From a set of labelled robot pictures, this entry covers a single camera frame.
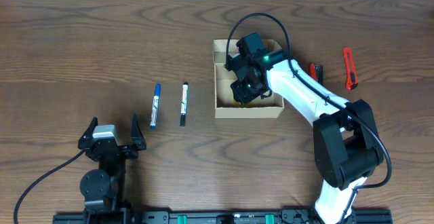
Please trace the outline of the orange utility knife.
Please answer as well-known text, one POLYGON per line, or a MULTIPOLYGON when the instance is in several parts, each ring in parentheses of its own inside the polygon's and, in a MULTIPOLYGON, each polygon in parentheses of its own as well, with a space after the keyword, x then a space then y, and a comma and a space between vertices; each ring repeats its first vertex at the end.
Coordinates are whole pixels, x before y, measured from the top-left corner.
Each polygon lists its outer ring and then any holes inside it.
POLYGON ((346 67, 346 72, 347 72, 347 79, 345 83, 346 89, 354 90, 358 86, 358 77, 357 77, 357 72, 355 70, 353 53, 350 48, 348 47, 343 48, 343 58, 346 67))

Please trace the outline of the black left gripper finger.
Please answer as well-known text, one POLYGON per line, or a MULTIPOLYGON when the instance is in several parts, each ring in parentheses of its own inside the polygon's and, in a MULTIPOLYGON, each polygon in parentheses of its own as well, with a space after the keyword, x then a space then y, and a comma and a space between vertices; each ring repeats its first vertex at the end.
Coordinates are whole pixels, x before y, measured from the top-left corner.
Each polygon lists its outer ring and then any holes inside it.
POLYGON ((98 125, 98 118, 93 117, 86 131, 82 134, 82 136, 78 140, 79 149, 89 149, 93 145, 94 142, 93 132, 97 125, 98 125))
POLYGON ((136 146, 138 151, 146 150, 146 141, 145 141, 143 134, 140 130, 140 127, 138 124, 138 116, 136 113, 133 115, 133 118, 132 118, 130 138, 131 138, 133 144, 136 146))

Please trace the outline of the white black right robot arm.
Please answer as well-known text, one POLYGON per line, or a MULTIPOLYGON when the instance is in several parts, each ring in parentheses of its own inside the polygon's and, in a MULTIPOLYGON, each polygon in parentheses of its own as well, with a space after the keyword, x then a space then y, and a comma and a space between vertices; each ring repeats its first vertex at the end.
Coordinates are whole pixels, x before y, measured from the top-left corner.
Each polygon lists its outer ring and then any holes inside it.
POLYGON ((364 100, 349 102, 305 73, 284 50, 239 50, 225 55, 224 67, 237 79, 234 99, 248 104, 278 94, 312 126, 315 164, 323 177, 321 193, 308 217, 300 222, 351 223, 353 202, 366 189, 367 178, 391 158, 379 138, 374 114, 364 100))

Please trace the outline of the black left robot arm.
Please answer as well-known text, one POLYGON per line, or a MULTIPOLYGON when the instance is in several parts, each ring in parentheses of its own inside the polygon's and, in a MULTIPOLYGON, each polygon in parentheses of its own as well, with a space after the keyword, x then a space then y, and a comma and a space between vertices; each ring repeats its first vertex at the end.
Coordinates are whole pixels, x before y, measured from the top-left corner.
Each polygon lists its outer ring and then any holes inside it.
POLYGON ((98 163, 98 168, 87 172, 80 182, 85 198, 85 223, 140 223, 140 214, 124 200, 125 162, 138 158, 146 149, 146 141, 133 115, 130 131, 131 143, 119 145, 114 125, 98 124, 93 118, 78 141, 78 148, 98 163))

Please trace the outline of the blue whiteboard marker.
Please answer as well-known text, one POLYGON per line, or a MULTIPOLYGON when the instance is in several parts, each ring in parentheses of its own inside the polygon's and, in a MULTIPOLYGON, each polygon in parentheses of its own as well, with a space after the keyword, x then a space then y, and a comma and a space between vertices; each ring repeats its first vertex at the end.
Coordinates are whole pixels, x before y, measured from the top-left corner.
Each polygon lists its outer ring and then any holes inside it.
POLYGON ((155 86, 155 93, 153 97, 152 111, 151 111, 151 120, 150 120, 150 129, 154 130, 157 125, 157 113, 159 107, 159 98, 161 93, 161 85, 158 83, 155 86))

